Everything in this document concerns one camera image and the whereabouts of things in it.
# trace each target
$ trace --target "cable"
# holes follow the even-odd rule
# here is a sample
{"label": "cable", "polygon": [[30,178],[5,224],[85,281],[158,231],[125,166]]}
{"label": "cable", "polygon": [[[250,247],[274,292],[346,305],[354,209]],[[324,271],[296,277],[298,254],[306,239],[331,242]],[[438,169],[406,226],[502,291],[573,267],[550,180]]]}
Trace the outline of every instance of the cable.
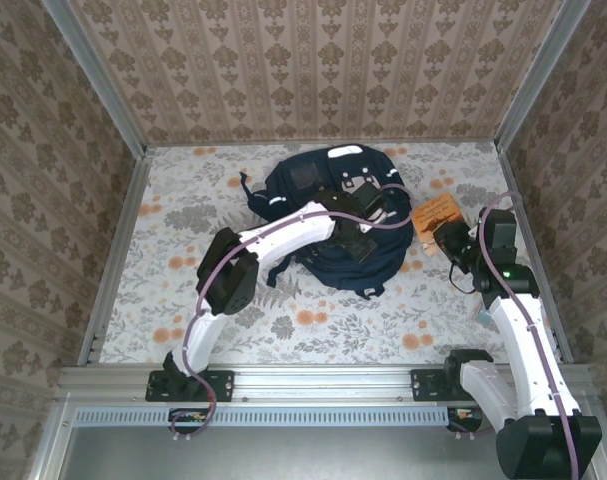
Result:
{"label": "cable", "polygon": [[475,436],[475,437],[488,434],[488,433],[490,433],[490,432],[492,432],[494,430],[493,427],[487,427],[487,428],[483,428],[481,430],[477,430],[476,432],[470,432],[463,425],[461,425],[460,423],[455,422],[453,420],[450,420],[450,425],[452,425],[455,428],[458,428],[461,431],[461,433],[467,433],[468,435],[472,435],[472,436]]}
{"label": "cable", "polygon": [[454,280],[452,280],[453,272],[454,272],[454,264],[450,265],[450,275],[448,276],[448,278],[450,279],[450,283],[452,284],[452,286],[454,288],[456,288],[459,292],[464,293],[465,295],[472,295],[474,292],[476,292],[475,288],[472,288],[472,290],[470,290],[469,292],[466,292],[465,290],[460,288],[456,283],[454,283]]}
{"label": "cable", "polygon": [[[412,198],[412,194],[410,192],[410,190],[408,188],[406,188],[403,185],[399,185],[397,183],[389,183],[387,185],[383,185],[381,186],[380,190],[388,190],[388,189],[397,189],[397,190],[401,190],[403,191],[410,199]],[[378,224],[378,223],[374,223],[374,222],[370,222],[368,220],[365,220],[363,218],[357,217],[356,215],[350,215],[349,213],[345,213],[345,212],[309,212],[309,213],[304,213],[298,217],[294,217],[291,218],[283,223],[280,223],[278,225],[274,225],[271,228],[268,228],[266,231],[264,231],[263,233],[256,235],[252,238],[249,238],[248,240],[246,240],[245,242],[240,243],[239,245],[237,245],[236,247],[234,247],[232,250],[230,250],[220,261],[219,263],[216,264],[216,266],[214,267],[214,269],[212,270],[212,273],[210,273],[209,277],[207,278],[207,280],[205,281],[205,283],[203,284],[203,288],[201,289],[201,291],[199,292],[199,296],[196,300],[196,308],[195,308],[195,313],[194,316],[192,317],[192,319],[190,320],[190,323],[187,326],[187,329],[185,330],[185,336],[183,337],[183,347],[181,348],[181,357],[183,359],[183,365],[185,365],[186,370],[188,371],[188,373],[194,378],[196,379],[201,385],[203,385],[203,387],[205,387],[205,389],[207,390],[207,394],[208,394],[208,399],[211,402],[211,406],[210,406],[210,410],[209,413],[207,415],[207,417],[205,418],[205,420],[203,421],[203,423],[201,424],[201,426],[198,428],[198,430],[196,430],[192,436],[196,436],[201,434],[204,430],[205,427],[207,427],[210,422],[212,421],[212,419],[214,418],[214,414],[216,413],[216,394],[214,393],[214,389],[212,389],[212,386],[203,378],[201,377],[197,372],[195,372],[192,367],[190,367],[190,363],[188,361],[187,358],[187,350],[188,350],[188,341],[190,338],[190,334],[192,333],[192,329],[194,328],[194,325],[196,324],[196,322],[198,321],[198,319],[203,315],[203,311],[201,310],[201,307],[203,306],[203,301],[205,300],[205,296],[208,292],[208,290],[210,289],[210,287],[212,286],[212,283],[214,283],[214,280],[216,279],[216,276],[221,272],[221,270],[223,269],[223,267],[232,259],[236,256],[237,253],[239,253],[241,250],[243,250],[244,248],[246,248],[248,245],[252,245],[253,243],[259,242],[261,241],[263,238],[267,237],[268,235],[273,234],[274,232],[281,230],[282,228],[288,227],[290,225],[293,225],[295,223],[298,222],[304,222],[305,220],[309,219],[309,218],[314,218],[314,217],[338,217],[338,218],[346,218],[348,220],[352,220],[354,222],[358,222],[360,224],[363,225],[368,225],[372,228],[378,228],[381,230],[393,230],[396,228],[401,228],[404,227],[405,225],[407,225],[408,223],[410,223],[412,221],[412,216],[408,213],[407,218],[405,218],[403,221],[398,222],[398,223],[393,223],[390,225],[385,225],[385,224]],[[172,418],[172,423],[170,425],[170,430],[172,431],[172,433],[174,433],[175,435],[180,435],[179,432],[176,431],[176,419],[179,418],[181,415],[176,415]]]}
{"label": "cable", "polygon": [[[507,284],[507,282],[505,282],[505,280],[503,279],[502,275],[497,270],[494,263],[492,263],[492,258],[490,257],[490,254],[487,251],[487,246],[485,245],[485,223],[487,221],[487,217],[488,217],[490,211],[492,210],[492,208],[494,206],[498,205],[498,203],[506,197],[513,197],[514,199],[516,199],[520,202],[523,201],[523,198],[521,197],[520,193],[514,192],[514,191],[507,191],[507,192],[502,193],[501,195],[497,196],[494,200],[492,200],[485,207],[485,211],[483,212],[483,216],[481,217],[481,224],[479,226],[479,229],[480,229],[479,230],[479,243],[481,246],[481,253],[483,254],[483,258],[485,259],[485,262],[487,263],[488,268],[490,269],[490,271],[496,278],[497,282],[499,282],[501,287],[503,287],[503,289],[509,295],[510,299],[516,304],[518,309],[523,314],[523,317],[525,318],[525,321],[527,322],[528,326],[536,327],[536,325],[534,324],[534,321],[532,320],[532,317],[530,317],[530,314],[528,313],[527,309],[525,308],[525,305],[523,305],[521,300],[516,296],[514,291]],[[552,390],[552,397],[554,398],[554,403],[556,404],[556,408],[559,411],[559,417],[561,417],[561,424],[563,425],[563,433],[565,434],[565,441],[567,443],[568,453],[570,455],[570,465],[571,465],[571,469],[572,469],[571,478],[572,478],[572,480],[579,480],[579,462],[578,462],[578,458],[576,455],[576,447],[574,445],[574,440],[572,439],[570,423],[567,418],[567,414],[565,413],[565,408],[563,407],[563,401],[561,400],[558,387],[556,386],[556,382],[554,381],[554,375],[552,374],[550,364],[548,363],[547,357],[545,356],[545,350],[543,349],[543,343],[541,341],[541,337],[539,336],[539,332],[536,328],[530,328],[529,330],[534,337],[534,343],[536,345],[536,350],[539,353],[539,357],[541,358],[541,365],[543,366],[543,371],[545,372],[545,376],[550,385],[550,390]]]}

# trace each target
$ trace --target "metal frame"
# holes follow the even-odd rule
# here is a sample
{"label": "metal frame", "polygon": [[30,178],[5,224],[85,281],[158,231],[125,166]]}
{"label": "metal frame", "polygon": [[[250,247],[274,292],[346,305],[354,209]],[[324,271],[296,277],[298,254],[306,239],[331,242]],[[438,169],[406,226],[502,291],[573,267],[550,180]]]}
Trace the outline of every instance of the metal frame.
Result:
{"label": "metal frame", "polygon": [[[74,428],[166,427],[172,407],[78,407]],[[250,407],[221,405],[212,427],[446,427],[447,407]],[[194,427],[177,418],[176,427]]]}
{"label": "metal frame", "polygon": [[76,17],[70,2],[66,0],[43,0],[43,3],[63,34],[77,62],[90,80],[92,87],[101,99],[101,103],[112,117],[112,121],[114,121],[132,155],[135,159],[140,160],[145,153],[145,136],[130,114],[114,83],[112,83],[108,70],[101,62],[92,43],[85,35],[81,22]]}
{"label": "metal frame", "polygon": [[495,139],[500,149],[507,150],[519,131],[589,5],[588,0],[567,0],[559,8],[558,15],[496,132]]}
{"label": "metal frame", "polygon": [[[512,167],[510,167],[510,162],[507,158],[507,153],[505,153],[504,149],[498,149],[498,155],[499,163],[501,164],[501,168],[503,169],[503,176],[505,177],[508,190],[518,192],[518,186],[516,185],[516,179],[514,178]],[[556,336],[556,341],[558,342],[559,350],[561,352],[561,355],[563,356],[563,361],[567,363],[572,363],[574,362],[574,358],[572,356],[572,352],[570,351],[570,344],[568,343],[567,337],[565,336],[563,324],[561,323],[561,317],[559,316],[559,311],[556,308],[556,303],[554,303],[552,289],[550,288],[550,283],[548,282],[547,276],[545,275],[543,262],[541,261],[539,250],[536,247],[534,234],[532,233],[532,228],[530,227],[530,222],[527,218],[527,214],[525,213],[523,203],[515,202],[514,214],[516,215],[516,220],[518,221],[518,224],[521,227],[523,242],[525,243],[525,248],[527,249],[528,254],[530,255],[530,264],[532,266],[532,271],[534,272],[534,278],[536,279],[536,283],[538,284],[539,289],[541,290],[541,300],[543,301],[543,308],[545,308],[545,313],[547,314],[547,318],[550,321],[550,325],[552,326],[552,330],[554,332],[554,335]]]}
{"label": "metal frame", "polygon": [[[414,408],[464,407],[470,402],[415,403],[410,370],[432,365],[397,366],[244,366],[213,365],[237,372],[233,402],[221,408],[236,411],[297,412],[310,408],[358,409],[372,412],[393,410],[412,412]],[[157,411],[159,407],[203,408],[204,403],[146,403],[145,388],[150,369],[160,365],[88,365],[66,368],[60,379],[55,405],[35,458],[30,480],[57,480],[67,452],[77,412],[87,407],[124,407],[127,412]],[[501,377],[511,387],[509,365],[497,365]],[[588,367],[562,365],[561,372],[585,414],[599,417],[604,432],[602,442],[588,472],[592,478],[607,479],[607,422]]]}
{"label": "metal frame", "polygon": [[105,336],[107,324],[112,315],[112,307],[116,300],[116,294],[123,274],[127,251],[132,239],[132,232],[136,224],[137,212],[140,208],[147,184],[147,178],[150,174],[151,160],[145,156],[134,165],[130,185],[127,189],[127,195],[123,203],[123,209],[119,216],[116,232],[112,241],[112,247],[107,257],[105,271],[99,284],[99,290],[94,301],[94,308],[90,314],[85,338],[77,365],[82,367],[92,360],[98,360],[98,353],[93,351],[95,340]]}

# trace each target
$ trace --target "metal corner post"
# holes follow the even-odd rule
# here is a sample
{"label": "metal corner post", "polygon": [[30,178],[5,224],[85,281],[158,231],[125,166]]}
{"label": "metal corner post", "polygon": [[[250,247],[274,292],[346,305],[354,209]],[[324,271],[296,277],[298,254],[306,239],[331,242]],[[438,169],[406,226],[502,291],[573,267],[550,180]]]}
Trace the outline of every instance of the metal corner post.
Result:
{"label": "metal corner post", "polygon": [[589,5],[589,0],[566,0],[559,8],[550,31],[496,132],[495,142],[499,149],[507,150],[516,136]]}
{"label": "metal corner post", "polygon": [[119,96],[110,76],[85,35],[68,0],[43,0],[45,8],[63,34],[77,62],[87,75],[112,121],[136,160],[145,154],[145,137]]}
{"label": "metal corner post", "polygon": [[121,280],[121,274],[125,266],[125,259],[136,224],[138,209],[141,205],[147,178],[150,173],[152,161],[149,156],[137,161],[130,180],[130,185],[125,196],[123,209],[116,226],[112,247],[107,257],[105,271],[101,278],[99,290],[94,301],[94,308],[90,315],[83,346],[79,354],[77,365],[84,366],[88,363],[92,344],[97,335],[105,334],[107,324],[112,314],[112,307],[116,299],[116,293]]}

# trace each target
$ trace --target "floor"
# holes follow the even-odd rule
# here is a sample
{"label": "floor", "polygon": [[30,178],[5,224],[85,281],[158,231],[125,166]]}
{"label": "floor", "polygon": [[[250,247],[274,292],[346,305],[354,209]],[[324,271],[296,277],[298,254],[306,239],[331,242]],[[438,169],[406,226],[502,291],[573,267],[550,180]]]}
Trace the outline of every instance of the floor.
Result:
{"label": "floor", "polygon": [[159,427],[76,428],[60,478],[505,478],[494,441],[444,427],[229,427],[189,442]]}
{"label": "floor", "polygon": [[[261,223],[247,208],[238,172],[246,172],[250,189],[257,190],[278,161],[324,146],[156,149],[100,361],[161,362],[191,317],[196,267],[213,234],[224,226],[241,231]],[[473,221],[507,189],[491,142],[371,146],[390,156],[415,205],[449,191]],[[517,247],[519,262],[527,263],[520,238]],[[370,301],[323,286],[298,264],[281,274],[275,289],[265,285],[265,271],[254,303],[225,327],[211,361],[441,363],[459,346],[484,348],[507,361],[496,327],[476,320],[480,296],[456,291],[448,271],[445,256],[426,256],[416,238],[386,292]]]}

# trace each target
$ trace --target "backpack strap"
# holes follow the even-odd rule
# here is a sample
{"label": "backpack strap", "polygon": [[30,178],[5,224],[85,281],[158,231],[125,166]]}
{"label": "backpack strap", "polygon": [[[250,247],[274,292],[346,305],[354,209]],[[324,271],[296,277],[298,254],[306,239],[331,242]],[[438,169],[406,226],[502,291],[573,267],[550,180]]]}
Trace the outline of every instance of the backpack strap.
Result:
{"label": "backpack strap", "polygon": [[268,287],[272,287],[272,288],[276,287],[276,277],[278,276],[279,273],[282,273],[285,270],[287,270],[287,267],[290,266],[290,261],[292,260],[294,253],[295,252],[290,253],[289,255],[286,255],[285,257],[283,257],[283,260],[281,260],[281,263],[279,263],[276,267],[274,267],[273,269],[270,270],[270,273],[267,274],[267,282],[265,282]]}
{"label": "backpack strap", "polygon": [[247,206],[259,217],[268,219],[270,217],[270,204],[267,198],[267,190],[259,190],[258,192],[250,192],[247,188],[247,174],[239,172],[241,175],[241,186],[245,195],[247,195]]}
{"label": "backpack strap", "polygon": [[380,297],[385,292],[385,287],[383,285],[379,285],[374,289],[373,292],[365,293],[365,290],[356,290],[355,293],[365,300],[369,300],[371,297]]}

